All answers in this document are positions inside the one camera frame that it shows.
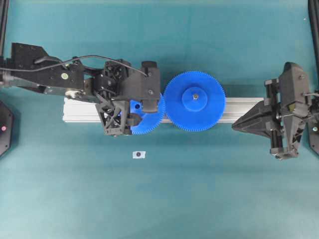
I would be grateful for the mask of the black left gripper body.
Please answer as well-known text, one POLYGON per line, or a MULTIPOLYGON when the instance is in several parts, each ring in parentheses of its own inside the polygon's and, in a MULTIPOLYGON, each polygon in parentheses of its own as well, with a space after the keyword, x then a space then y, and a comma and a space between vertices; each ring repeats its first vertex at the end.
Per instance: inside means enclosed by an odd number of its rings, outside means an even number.
POLYGON ((105 63, 103 76, 93 83, 93 94, 98 101, 96 110, 105 135, 132 135, 130 101, 142 104, 144 77, 147 75, 142 66, 134 69, 124 60, 105 63))

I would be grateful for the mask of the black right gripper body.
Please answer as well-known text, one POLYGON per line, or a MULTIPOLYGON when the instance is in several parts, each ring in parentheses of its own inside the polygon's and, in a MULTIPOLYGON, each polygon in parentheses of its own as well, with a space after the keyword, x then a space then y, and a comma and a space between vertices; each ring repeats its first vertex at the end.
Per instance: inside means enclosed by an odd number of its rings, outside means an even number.
POLYGON ((276 159, 298 157, 298 147, 311 104, 309 80, 303 68, 293 62, 284 64, 282 74, 264 82, 264 105, 269 106, 266 130, 270 134, 270 154, 276 159))

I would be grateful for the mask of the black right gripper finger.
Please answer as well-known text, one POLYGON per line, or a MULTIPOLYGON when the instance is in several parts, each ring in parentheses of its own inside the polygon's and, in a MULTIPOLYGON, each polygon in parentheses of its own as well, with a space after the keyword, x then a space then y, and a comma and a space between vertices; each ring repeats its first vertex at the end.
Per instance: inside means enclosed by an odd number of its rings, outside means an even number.
POLYGON ((235 131, 255 134, 263 137, 270 138, 270 131, 266 128, 266 123, 262 118, 245 119, 240 117, 235 123, 232 124, 232 129, 235 131))
POLYGON ((255 120, 259 117, 266 116, 268 113, 272 112, 272 106, 267 104, 264 100, 258 102, 254 105, 246 114, 241 116, 236 122, 248 122, 250 120, 255 120))

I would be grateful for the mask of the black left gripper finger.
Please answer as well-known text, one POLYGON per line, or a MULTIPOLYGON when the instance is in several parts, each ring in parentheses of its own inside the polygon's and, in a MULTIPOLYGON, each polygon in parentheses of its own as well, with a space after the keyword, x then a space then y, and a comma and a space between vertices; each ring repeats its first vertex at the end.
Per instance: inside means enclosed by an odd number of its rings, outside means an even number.
POLYGON ((129 126, 137 126, 142 121, 142 117, 136 113, 129 113, 129 126))

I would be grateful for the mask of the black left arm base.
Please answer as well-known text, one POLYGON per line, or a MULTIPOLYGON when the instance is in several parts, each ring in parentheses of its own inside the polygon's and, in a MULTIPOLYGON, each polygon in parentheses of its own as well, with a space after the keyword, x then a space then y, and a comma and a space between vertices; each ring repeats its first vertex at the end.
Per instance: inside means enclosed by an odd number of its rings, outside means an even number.
POLYGON ((0 102, 0 155, 10 149, 13 122, 13 113, 3 102, 0 102))

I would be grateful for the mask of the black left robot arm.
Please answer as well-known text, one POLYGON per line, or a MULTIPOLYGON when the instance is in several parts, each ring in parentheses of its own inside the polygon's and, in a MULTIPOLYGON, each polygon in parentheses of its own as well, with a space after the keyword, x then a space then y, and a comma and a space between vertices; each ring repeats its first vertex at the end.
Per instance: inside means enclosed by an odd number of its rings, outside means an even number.
POLYGON ((81 57, 62 61, 40 46, 13 43, 10 57, 0 60, 0 85, 93 103, 105 135, 131 135, 143 122, 133 102, 145 114, 159 111, 160 70, 154 61, 140 68, 122 59, 104 62, 102 68, 88 67, 81 57))

